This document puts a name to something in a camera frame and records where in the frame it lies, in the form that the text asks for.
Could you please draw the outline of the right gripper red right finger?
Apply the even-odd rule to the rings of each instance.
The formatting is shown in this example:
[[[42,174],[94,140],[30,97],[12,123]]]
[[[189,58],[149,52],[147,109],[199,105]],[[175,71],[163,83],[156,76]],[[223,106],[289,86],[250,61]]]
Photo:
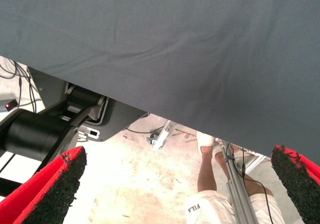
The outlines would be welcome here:
[[[272,166],[304,223],[319,223],[320,166],[301,153],[276,145]]]

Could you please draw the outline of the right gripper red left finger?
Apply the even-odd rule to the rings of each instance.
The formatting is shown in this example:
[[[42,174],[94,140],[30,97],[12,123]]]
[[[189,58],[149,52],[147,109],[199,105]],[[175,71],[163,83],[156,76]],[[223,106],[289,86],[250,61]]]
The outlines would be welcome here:
[[[1,223],[63,223],[87,164],[85,148],[69,149],[0,204]]]

